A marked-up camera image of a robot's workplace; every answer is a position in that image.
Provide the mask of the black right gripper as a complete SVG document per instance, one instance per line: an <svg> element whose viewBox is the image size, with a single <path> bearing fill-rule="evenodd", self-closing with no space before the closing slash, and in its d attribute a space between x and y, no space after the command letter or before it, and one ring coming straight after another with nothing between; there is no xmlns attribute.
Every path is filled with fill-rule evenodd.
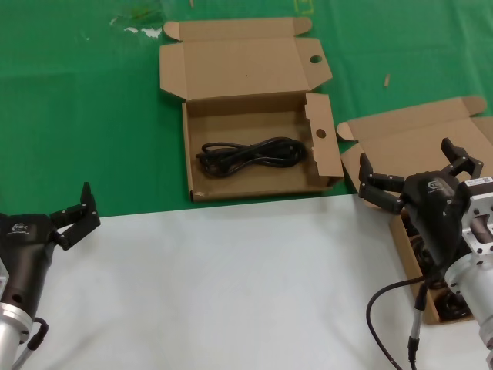
<svg viewBox="0 0 493 370"><path fill-rule="evenodd" d="M466 172L477 179L483 164L448 138L442 140L441 151L449 162L446 167L411 175L405 182L403 177L375 173L362 153L358 196L390 213L400 213L405 205L434 263L450 266L458 259L461 243L461 202L455 199L459 185L455 177Z"/></svg>

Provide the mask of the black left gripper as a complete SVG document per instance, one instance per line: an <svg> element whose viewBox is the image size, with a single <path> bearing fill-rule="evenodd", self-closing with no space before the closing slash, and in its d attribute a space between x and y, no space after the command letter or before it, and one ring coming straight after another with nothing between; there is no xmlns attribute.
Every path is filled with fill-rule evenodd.
<svg viewBox="0 0 493 370"><path fill-rule="evenodd" d="M1 302L12 304L29 315L37 312L52 263L54 225L57 228L71 225L57 236L57 244L67 251L101 224L89 182L82 186L79 204L49 217L43 214L1 215L1 261L8 272Z"/></svg>

